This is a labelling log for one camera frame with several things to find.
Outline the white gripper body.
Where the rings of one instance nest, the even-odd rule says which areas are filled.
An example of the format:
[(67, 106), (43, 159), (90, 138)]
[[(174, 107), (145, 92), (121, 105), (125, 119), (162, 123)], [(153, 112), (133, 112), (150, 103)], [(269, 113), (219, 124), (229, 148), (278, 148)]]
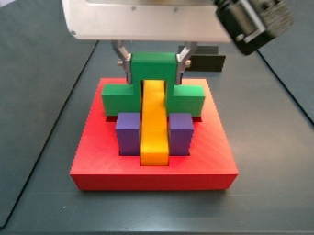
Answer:
[(230, 42), (210, 0), (62, 0), (76, 39)]

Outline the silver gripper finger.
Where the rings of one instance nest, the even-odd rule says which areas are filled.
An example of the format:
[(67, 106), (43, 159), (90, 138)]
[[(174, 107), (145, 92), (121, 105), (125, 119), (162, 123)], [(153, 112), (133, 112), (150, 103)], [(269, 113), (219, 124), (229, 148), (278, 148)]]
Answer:
[(186, 68), (190, 65), (190, 57), (195, 53), (198, 49), (198, 43), (197, 42), (187, 42), (185, 48), (181, 50), (181, 52), (177, 54), (177, 78), (175, 78), (175, 84), (182, 83), (182, 75), (186, 70)]
[(113, 41), (113, 49), (118, 55), (118, 65), (123, 67), (127, 76), (127, 83), (133, 84), (133, 76), (131, 76), (131, 56), (133, 54), (127, 52), (125, 47), (125, 42), (122, 40)]

